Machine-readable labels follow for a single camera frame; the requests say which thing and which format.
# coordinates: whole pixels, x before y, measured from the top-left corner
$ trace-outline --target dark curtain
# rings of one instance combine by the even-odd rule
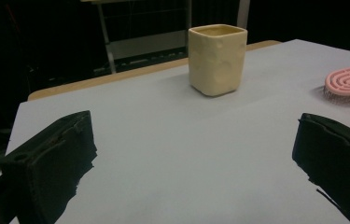
[[[184,30],[185,0],[145,0],[104,4],[110,41]]]
[[[0,0],[0,129],[12,127],[31,92],[91,77],[80,13],[86,7],[92,5],[78,0]]]
[[[228,24],[236,26],[239,0],[193,0],[192,26]]]
[[[350,2],[251,0],[248,43],[303,39],[350,50]]]

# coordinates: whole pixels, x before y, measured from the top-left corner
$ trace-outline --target square cup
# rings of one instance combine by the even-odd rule
[[[238,89],[244,68],[247,30],[226,24],[189,29],[189,82],[208,96]]]

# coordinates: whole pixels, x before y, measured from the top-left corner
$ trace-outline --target cup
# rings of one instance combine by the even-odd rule
[[[226,24],[189,29],[189,82],[204,95],[238,89],[244,68],[247,30]]]

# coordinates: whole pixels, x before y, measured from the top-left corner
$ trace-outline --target wooden table edge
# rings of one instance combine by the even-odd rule
[[[276,41],[276,40],[265,40],[265,41],[261,41],[261,42],[247,45],[246,50],[261,49],[261,48],[269,47],[269,46],[280,44],[280,43],[281,42]],[[64,84],[61,86],[56,86],[56,87],[51,87],[51,88],[47,88],[47,89],[43,89],[43,90],[39,90],[39,91],[34,91],[29,95],[28,101],[32,101],[32,100],[36,100],[36,99],[48,97],[51,95],[64,93],[64,92],[77,91],[77,90],[81,90],[81,89],[85,89],[85,88],[89,88],[89,87],[94,87],[94,86],[106,84],[106,83],[113,82],[113,81],[123,80],[123,79],[129,78],[129,77],[139,77],[142,75],[146,75],[146,74],[150,74],[150,73],[154,73],[154,72],[159,72],[159,71],[170,69],[173,67],[186,65],[188,62],[189,62],[189,59],[185,58],[185,59],[170,61],[167,63],[159,63],[159,64],[154,64],[151,66],[137,68],[134,70],[116,73],[113,75],[89,78],[89,79],[81,80],[78,82],[68,83],[68,84]]]

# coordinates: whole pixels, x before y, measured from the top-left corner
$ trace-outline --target hair brush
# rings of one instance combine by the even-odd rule
[[[334,71],[326,77],[324,95],[333,103],[350,105],[350,67]]]

